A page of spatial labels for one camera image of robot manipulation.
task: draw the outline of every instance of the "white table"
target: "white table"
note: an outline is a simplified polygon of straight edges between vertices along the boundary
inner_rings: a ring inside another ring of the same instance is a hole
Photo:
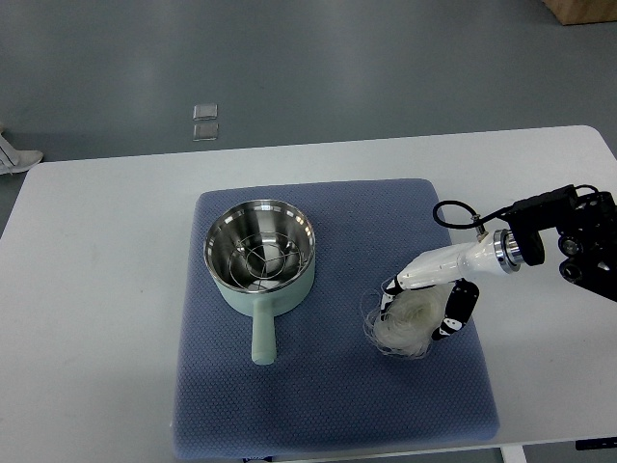
[[[43,163],[0,240],[0,461],[174,461],[175,361],[202,192],[397,177],[427,178],[442,199],[485,214],[569,183],[617,198],[617,162],[584,126]],[[468,219],[457,214],[446,218]],[[543,238],[544,265],[479,283],[474,317],[501,428],[453,448],[617,433],[617,304],[563,281],[556,232]]]

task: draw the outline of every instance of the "cardboard box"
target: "cardboard box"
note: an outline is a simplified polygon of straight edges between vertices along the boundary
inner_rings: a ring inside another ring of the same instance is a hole
[[[543,0],[564,26],[617,21],[617,0]]]

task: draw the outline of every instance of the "robotic arm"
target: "robotic arm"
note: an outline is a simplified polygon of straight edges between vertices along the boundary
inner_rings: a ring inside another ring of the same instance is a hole
[[[586,188],[592,193],[579,196]],[[446,204],[464,207],[473,222],[454,225],[438,215]],[[589,185],[564,186],[498,210],[483,219],[468,205],[444,201],[433,209],[433,218],[453,229],[476,228],[478,242],[457,244],[419,255],[384,289],[381,317],[388,316],[394,297],[407,289],[422,289],[455,282],[445,306],[441,327],[433,333],[438,340],[460,330],[469,320],[479,291],[474,279],[483,273],[506,275],[521,265],[544,263],[545,254],[539,231],[556,228],[558,246],[566,257],[559,272],[580,287],[617,302],[617,207],[608,192]],[[499,218],[509,229],[486,233],[484,224]]]

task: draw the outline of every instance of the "blue cushion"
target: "blue cushion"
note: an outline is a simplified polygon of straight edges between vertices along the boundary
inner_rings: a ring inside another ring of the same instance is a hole
[[[229,307],[203,261],[210,225],[253,199],[297,206],[316,238],[307,299],[275,318],[278,358],[251,361],[252,320]],[[381,354],[365,338],[368,290],[423,251],[450,244],[423,179],[208,192],[195,210],[174,407],[179,458],[250,457],[490,439],[498,429],[471,321],[423,360]]]

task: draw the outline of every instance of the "gray floor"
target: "gray floor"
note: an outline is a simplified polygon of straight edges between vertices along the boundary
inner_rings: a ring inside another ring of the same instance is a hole
[[[541,0],[4,0],[0,63],[5,136],[45,162],[570,124],[617,152],[617,23],[563,27]],[[193,142],[203,102],[220,137]],[[0,177],[0,231],[24,177]]]

